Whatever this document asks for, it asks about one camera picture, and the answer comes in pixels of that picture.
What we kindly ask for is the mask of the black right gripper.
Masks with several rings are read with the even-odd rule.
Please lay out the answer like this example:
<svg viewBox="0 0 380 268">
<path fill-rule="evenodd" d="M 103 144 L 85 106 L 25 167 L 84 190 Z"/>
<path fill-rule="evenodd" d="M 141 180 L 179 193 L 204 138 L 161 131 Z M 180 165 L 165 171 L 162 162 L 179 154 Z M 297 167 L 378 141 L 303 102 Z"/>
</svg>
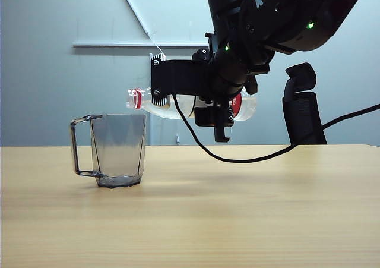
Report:
<svg viewBox="0 0 380 268">
<path fill-rule="evenodd" d="M 202 100 L 224 100 L 243 90 L 258 92 L 256 76 L 270 71 L 269 62 L 255 65 L 229 45 L 213 53 L 201 48 L 191 60 L 167 60 L 162 54 L 151 58 L 152 104 L 170 107 L 170 95 L 199 96 Z"/>
</svg>

